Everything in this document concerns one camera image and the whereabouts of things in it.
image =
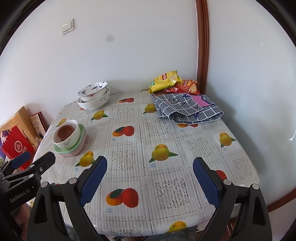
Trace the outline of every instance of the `red snack bag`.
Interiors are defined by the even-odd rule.
[[[193,80],[183,80],[177,82],[173,87],[163,90],[163,93],[188,93],[198,95],[200,92],[197,89],[197,82]]]
[[[34,153],[34,147],[24,137],[24,135],[17,128],[17,126],[14,126],[11,129],[1,149],[9,157],[9,159],[16,158],[17,156],[24,153],[25,151],[29,151],[31,155]],[[26,164],[29,165],[30,164],[29,161],[24,163],[22,167],[26,166]]]

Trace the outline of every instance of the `snack bag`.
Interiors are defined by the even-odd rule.
[[[200,92],[197,89],[198,83],[193,80],[183,80],[176,83],[173,87],[163,90],[163,93],[188,93],[198,95]]]
[[[181,78],[177,75],[177,71],[170,71],[158,76],[151,82],[149,86],[149,93],[152,94],[153,92],[174,86],[174,84],[181,81]]]

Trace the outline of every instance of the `fruit print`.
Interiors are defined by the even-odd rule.
[[[139,204],[139,196],[135,189],[127,188],[121,193],[121,198],[125,206],[133,208]]]
[[[216,170],[216,173],[219,175],[219,177],[220,177],[222,180],[227,179],[227,176],[226,176],[226,174],[225,174],[223,171],[221,171],[221,170]]]
[[[91,164],[94,164],[94,153],[92,151],[86,152],[83,157],[80,158],[79,163],[76,164],[76,167],[82,166],[82,167],[87,167]]]
[[[123,135],[123,129],[124,129],[124,126],[123,127],[119,127],[118,129],[116,129],[115,131],[112,132],[112,135],[114,137],[122,136]]]
[[[106,196],[106,202],[111,206],[124,203],[125,206],[134,208],[139,204],[139,195],[133,188],[116,189]]]
[[[104,113],[104,110],[100,110],[100,111],[98,111],[98,112],[96,112],[96,113],[94,114],[94,117],[91,119],[91,121],[92,121],[92,120],[100,120],[100,119],[102,119],[103,117],[108,117],[108,115],[106,115],[106,114]]]
[[[67,120],[66,118],[61,119],[60,122],[58,123],[58,125],[57,125],[56,127],[58,127],[58,126],[60,126],[61,124],[65,123],[66,120]]]
[[[135,133],[135,128],[133,126],[126,126],[123,128],[123,133],[130,137]]]
[[[178,154],[170,152],[168,147],[164,144],[158,144],[155,146],[154,151],[151,154],[151,159],[149,162],[153,161],[164,161],[170,156],[178,156]]]
[[[156,112],[155,105],[154,104],[148,104],[145,107],[145,112],[143,114],[146,114],[146,113],[154,113],[154,112]]]
[[[125,103],[125,102],[128,102],[128,103],[132,103],[134,102],[134,98],[127,98],[127,99],[122,99],[120,101],[118,101],[119,103]]]
[[[177,125],[181,128],[191,126],[191,127],[198,127],[198,124],[192,124],[192,125],[187,125],[187,124],[182,124],[182,123],[177,123]]]
[[[220,143],[221,143],[221,148],[224,147],[224,146],[230,146],[231,143],[232,143],[233,141],[236,141],[235,139],[231,138],[231,137],[230,137],[227,133],[225,133],[225,132],[220,133],[219,136],[220,136],[219,141],[220,141]]]
[[[179,127],[181,127],[181,128],[183,128],[183,127],[187,127],[187,126],[188,126],[187,124],[182,124],[182,123],[177,123],[177,125],[178,125]]]
[[[119,137],[125,134],[126,136],[130,137],[135,133],[135,128],[133,126],[122,126],[115,131],[112,132],[114,137]]]
[[[134,102],[134,98],[128,98],[128,99],[126,99],[126,102],[128,102],[128,103],[132,103],[132,102]]]
[[[110,195],[114,192],[116,192],[117,190],[110,192],[107,196],[106,196],[106,202],[107,204],[111,205],[111,206],[117,206],[119,204],[122,204],[122,199],[121,199],[121,192],[118,194],[118,196],[111,198]]]
[[[172,233],[172,232],[176,232],[176,231],[179,231],[179,230],[182,230],[182,229],[186,229],[187,228],[187,225],[185,222],[183,221],[176,221],[174,222],[168,231],[166,231],[165,233]]]

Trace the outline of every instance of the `light switch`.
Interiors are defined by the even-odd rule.
[[[61,31],[62,31],[62,35],[66,34],[66,33],[69,33],[71,31],[74,30],[74,24],[73,24],[73,19],[70,21],[70,22],[67,22],[67,23],[63,23],[61,25]]]

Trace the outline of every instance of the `green plate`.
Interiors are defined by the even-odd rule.
[[[75,146],[71,147],[70,149],[62,149],[62,148],[59,148],[57,145],[54,145],[54,150],[56,153],[58,154],[70,154],[74,151],[76,151],[78,149],[78,147],[81,145],[82,143],[82,140],[85,136],[85,127],[84,125],[82,124],[78,124],[79,125],[79,128],[80,128],[80,136],[79,136],[79,141],[76,143]]]

